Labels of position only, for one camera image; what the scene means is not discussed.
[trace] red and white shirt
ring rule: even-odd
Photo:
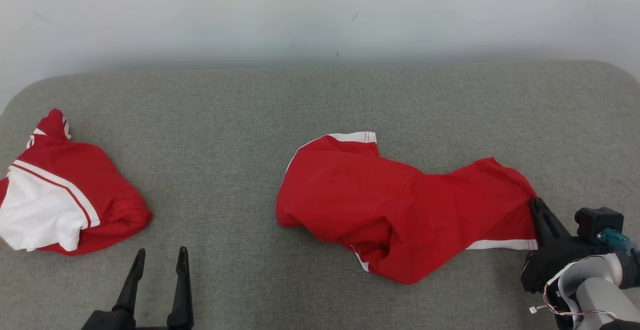
[[[70,141],[53,109],[0,180],[0,237],[16,250],[80,255],[137,234],[152,215],[98,146]]]
[[[380,156],[374,132],[329,134],[300,148],[276,203],[278,223],[304,226],[355,253],[365,271],[412,284],[465,249],[537,248],[521,173],[493,158],[428,175]]]

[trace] black plastic mount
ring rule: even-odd
[[[520,282],[525,291],[542,292],[549,279],[576,259],[613,252],[613,248],[603,242],[594,244],[583,237],[572,237],[541,198],[532,199],[530,205],[538,250],[532,250],[526,256],[520,275]],[[583,216],[578,214],[575,218],[576,221],[583,220]],[[594,224],[593,221],[587,225],[579,223],[583,229],[588,229],[587,226]]]
[[[110,312],[96,310],[86,321],[82,330],[191,330],[194,327],[194,308],[192,305],[192,282],[189,271],[189,253],[184,246],[178,254],[175,271],[178,283],[175,286],[173,309],[167,316],[166,326],[137,328],[134,319],[138,282],[145,268],[145,250],[137,252],[128,272],[118,301]]]
[[[578,236],[590,241],[592,244],[601,244],[598,234],[606,228],[611,228],[619,233],[622,232],[622,225],[625,217],[615,210],[609,208],[578,210],[573,217],[578,223]]]

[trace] gray fabric surface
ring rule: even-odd
[[[406,286],[349,251],[279,228],[295,150],[373,130],[382,156],[443,173],[495,156],[572,230],[583,206],[625,216],[640,241],[640,85],[602,62],[404,68],[146,71],[38,82],[0,118],[0,166],[59,107],[73,140],[101,146],[155,219],[111,248],[67,258],[0,244],[3,329],[79,329],[109,310],[146,248],[135,317],[162,325],[180,246],[196,329],[554,329],[521,290],[523,251],[466,251]],[[627,294],[640,305],[640,291]]]

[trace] wire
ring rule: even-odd
[[[553,314],[556,314],[557,316],[589,316],[592,314],[605,314],[606,316],[610,317],[612,320],[617,320],[616,315],[613,314],[612,312],[603,312],[601,310],[588,310],[586,312],[579,312],[579,313],[559,312],[556,310],[556,308],[553,307],[553,305],[549,303],[549,297],[547,296],[547,289],[549,289],[549,284],[546,284],[544,286],[544,293],[542,294],[542,299],[544,300],[544,304],[549,309],[549,311],[551,311]]]

